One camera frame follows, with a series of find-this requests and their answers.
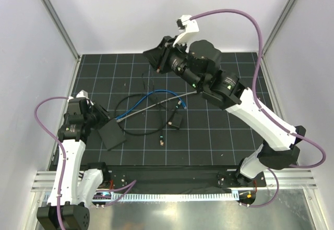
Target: white backdrop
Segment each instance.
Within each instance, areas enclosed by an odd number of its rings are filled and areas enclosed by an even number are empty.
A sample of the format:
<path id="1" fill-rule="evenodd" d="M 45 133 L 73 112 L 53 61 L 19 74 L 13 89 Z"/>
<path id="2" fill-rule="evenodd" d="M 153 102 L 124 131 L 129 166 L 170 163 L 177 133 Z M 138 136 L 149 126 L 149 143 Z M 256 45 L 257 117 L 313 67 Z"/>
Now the white backdrop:
<path id="1" fill-rule="evenodd" d="M 35 106 L 66 96 L 75 59 L 41 0 L 0 0 L 0 229 L 24 229 L 36 172 L 49 163 L 54 140 L 35 122 Z M 54 133 L 63 101 L 39 115 Z"/>
<path id="2" fill-rule="evenodd" d="M 306 135 L 324 147 L 327 161 L 312 170 L 334 229 L 334 0 L 298 0 L 266 59 L 287 121 L 306 127 Z M 299 163 L 313 164 L 321 154 L 301 142 Z"/>
<path id="3" fill-rule="evenodd" d="M 51 0 L 79 53 L 142 52 L 165 35 L 178 34 L 175 20 L 219 8 L 250 13 L 266 39 L 287 0 Z M 243 17 L 202 18 L 197 39 L 228 51 L 257 49 L 256 33 Z"/>

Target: black grid mat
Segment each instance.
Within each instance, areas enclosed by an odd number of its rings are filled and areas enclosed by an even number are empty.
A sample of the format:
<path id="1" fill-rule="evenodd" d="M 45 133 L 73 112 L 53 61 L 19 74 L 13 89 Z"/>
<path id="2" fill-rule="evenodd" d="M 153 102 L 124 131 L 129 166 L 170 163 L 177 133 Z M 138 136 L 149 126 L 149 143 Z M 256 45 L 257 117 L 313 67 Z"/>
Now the black grid mat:
<path id="1" fill-rule="evenodd" d="M 223 53 L 221 68 L 235 72 L 251 86 L 255 69 L 255 53 Z M 116 104 L 132 93 L 147 93 L 144 82 L 155 89 L 168 89 L 183 94 L 193 88 L 173 73 L 148 78 L 150 65 L 141 54 L 84 55 L 72 95 L 86 90 L 89 97 L 113 114 Z M 258 97 L 272 109 L 267 86 L 260 71 L 257 81 Z M 157 94 L 161 99 L 169 94 Z M 138 101 L 131 98 L 119 106 L 125 112 Z M 180 109 L 183 121 L 180 130 L 164 129 L 164 146 L 159 144 L 159 133 L 147 136 L 126 135 L 127 141 L 107 151 L 96 132 L 90 135 L 82 164 L 104 161 L 107 165 L 238 165 L 262 142 L 262 138 L 237 117 L 207 103 L 200 95 L 184 97 L 187 109 Z M 137 109 L 150 105 L 142 102 Z M 123 126 L 133 132 L 157 128 L 161 122 L 155 107 L 126 119 Z"/>

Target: purple hose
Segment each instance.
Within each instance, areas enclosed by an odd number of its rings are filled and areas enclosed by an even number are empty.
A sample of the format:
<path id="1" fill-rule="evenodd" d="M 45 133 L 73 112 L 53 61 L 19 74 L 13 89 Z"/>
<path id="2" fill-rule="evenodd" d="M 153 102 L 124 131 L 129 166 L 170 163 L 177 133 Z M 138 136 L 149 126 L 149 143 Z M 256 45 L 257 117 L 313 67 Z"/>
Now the purple hose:
<path id="1" fill-rule="evenodd" d="M 63 96 L 57 96 L 57 97 L 51 97 L 51 98 L 48 98 L 44 101 L 41 101 L 36 107 L 35 107 L 35 110 L 34 110 L 34 117 L 35 117 L 35 120 L 36 122 L 38 123 L 38 125 L 40 125 L 40 127 L 48 134 L 51 136 L 52 139 L 54 139 L 62 153 L 63 153 L 63 166 L 62 166 L 62 171 L 61 171 L 61 175 L 59 177 L 59 183 L 58 183 L 58 190 L 57 190 L 57 218 L 58 218 L 58 222 L 59 222 L 59 225 L 61 227 L 61 230 L 66 230 L 65 226 L 64 226 L 64 223 L 63 223 L 63 220 L 62 220 L 62 215 L 61 215 L 61 190 L 62 190 L 62 183 L 63 183 L 63 178 L 64 178 L 64 173 L 65 173 L 65 166 L 66 166 L 66 152 L 65 152 L 65 149 L 64 149 L 64 146 L 63 144 L 58 140 L 57 136 L 54 135 L 53 133 L 51 133 L 44 125 L 43 123 L 40 121 L 40 119 L 38 118 L 38 115 L 37 115 L 37 111 L 38 111 L 38 108 L 44 104 L 45 102 L 47 101 L 50 101 L 50 100 L 56 100 L 56 99 L 63 99 L 63 100 L 67 100 L 68 97 L 63 97 Z M 110 190 L 104 190 L 104 191 L 108 191 L 108 192 L 113 192 L 113 191 L 121 191 L 121 190 L 124 190 L 126 188 L 128 188 L 124 194 L 126 195 L 130 190 L 131 188 L 134 186 L 134 184 L 136 183 L 136 180 L 134 180 L 133 182 L 131 182 L 130 184 L 126 185 L 125 187 L 122 187 L 122 188 L 119 188 L 119 189 L 110 189 Z M 108 205 L 105 205 L 105 206 L 109 206 L 109 205 L 113 205 L 114 203 L 118 202 L 120 199 L 122 199 L 123 196 L 120 196 L 118 199 L 108 203 Z"/>
<path id="2" fill-rule="evenodd" d="M 320 145 L 318 145 L 317 143 L 313 142 L 312 140 L 310 140 L 310 139 L 308 139 L 308 138 L 306 138 L 306 137 L 304 137 L 302 135 L 296 134 L 294 132 L 290 132 L 288 129 L 286 129 L 285 127 L 283 127 L 278 121 L 276 121 L 273 117 L 271 117 L 270 114 L 268 114 L 266 112 L 266 110 L 262 109 L 261 104 L 259 103 L 259 100 L 258 100 L 258 98 L 256 96 L 256 79 L 257 79 L 257 76 L 258 76 L 258 73 L 259 73 L 259 70 L 260 70 L 260 64 L 261 64 L 261 59 L 262 59 L 263 38 L 262 38 L 262 33 L 261 33 L 261 30 L 260 30 L 260 26 L 258 25 L 258 23 L 256 22 L 256 20 L 252 16 L 250 16 L 249 14 L 247 14 L 247 13 L 245 13 L 243 11 L 240 11 L 240 10 L 236 10 L 236 9 L 217 9 L 217 10 L 212 10 L 212 11 L 208 11 L 208 12 L 205 12 L 205 13 L 202 13 L 202 14 L 199 14 L 199 15 L 194 15 L 194 16 L 190 17 L 190 20 L 195 20 L 195 19 L 198 19 L 198 18 L 201 18 L 201 17 L 204 17 L 204 16 L 214 15 L 214 14 L 219 14 L 219 13 L 233 13 L 233 14 L 242 15 L 242 16 L 246 17 L 248 20 L 250 20 L 253 23 L 253 25 L 254 25 L 254 27 L 256 29 L 257 37 L 258 37 L 258 42 L 259 42 L 259 52 L 258 52 L 258 57 L 257 57 L 255 71 L 254 71 L 254 76 L 253 76 L 252 92 L 253 92 L 254 101 L 255 101 L 255 104 L 257 105 L 257 107 L 264 113 L 264 115 L 268 119 L 270 119 L 275 125 L 277 125 L 279 128 L 281 128 L 283 131 L 285 131 L 288 134 L 293 135 L 296 138 L 299 138 L 301 140 L 304 140 L 304 141 L 310 143 L 311 145 L 313 145 L 317 149 L 319 149 L 319 151 L 323 155 L 322 159 L 318 163 L 315 163 L 313 165 L 305 165 L 305 166 L 290 165 L 290 167 L 313 168 L 313 167 L 317 167 L 317 166 L 320 166 L 321 164 L 323 164 L 325 162 L 325 160 L 326 160 L 326 152 L 325 152 L 325 150 Z M 270 169 L 268 169 L 268 170 L 275 177 L 275 180 L 276 180 L 276 183 L 277 183 L 277 191 L 276 191 L 274 197 L 269 202 L 267 202 L 267 203 L 265 203 L 263 205 L 251 206 L 252 208 L 263 207 L 265 205 L 270 204 L 276 198 L 276 196 L 278 194 L 278 191 L 279 191 L 278 180 L 277 180 L 275 174 L 273 173 L 273 171 L 270 170 Z"/>

